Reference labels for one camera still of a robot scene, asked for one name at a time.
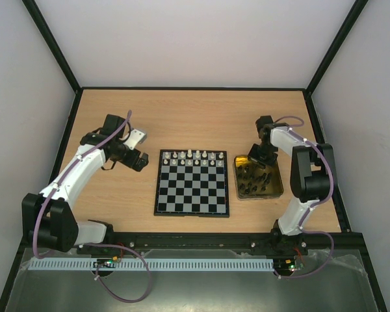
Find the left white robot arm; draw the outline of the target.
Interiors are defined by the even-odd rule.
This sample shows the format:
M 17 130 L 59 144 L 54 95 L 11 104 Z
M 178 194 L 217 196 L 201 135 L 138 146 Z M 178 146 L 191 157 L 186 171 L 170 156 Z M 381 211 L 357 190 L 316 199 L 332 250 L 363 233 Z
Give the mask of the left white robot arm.
M 102 127 L 81 139 L 71 161 L 48 186 L 38 194 L 28 193 L 24 197 L 23 238 L 31 244 L 36 258 L 105 240 L 111 225 L 95 220 L 78 222 L 73 208 L 86 184 L 107 161 L 121 163 L 136 172 L 148 165 L 148 154 L 137 150 L 147 134 L 131 127 L 129 120 L 107 115 Z

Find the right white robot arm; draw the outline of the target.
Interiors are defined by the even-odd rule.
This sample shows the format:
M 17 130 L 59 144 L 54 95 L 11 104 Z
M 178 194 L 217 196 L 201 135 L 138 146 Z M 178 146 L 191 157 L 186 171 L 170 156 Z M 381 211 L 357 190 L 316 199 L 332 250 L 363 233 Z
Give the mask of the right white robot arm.
M 291 158 L 290 188 L 292 199 L 270 231 L 270 246 L 280 255 L 300 245 L 300 235 L 324 235 L 334 245 L 325 231 L 307 231 L 305 223 L 312 212 L 329 201 L 336 186 L 333 148 L 329 144 L 317 144 L 295 132 L 287 123 L 262 116 L 255 122 L 260 144 L 254 144 L 248 158 L 259 166 L 273 166 L 278 151 Z

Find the gold metal tin tray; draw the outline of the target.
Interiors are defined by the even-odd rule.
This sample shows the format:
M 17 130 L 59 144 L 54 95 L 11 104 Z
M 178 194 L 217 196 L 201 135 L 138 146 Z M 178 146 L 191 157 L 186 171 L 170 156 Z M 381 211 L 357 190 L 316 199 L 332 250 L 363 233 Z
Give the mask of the gold metal tin tray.
M 284 193 L 278 163 L 261 166 L 246 155 L 233 161 L 235 188 L 239 200 L 264 200 L 279 198 Z

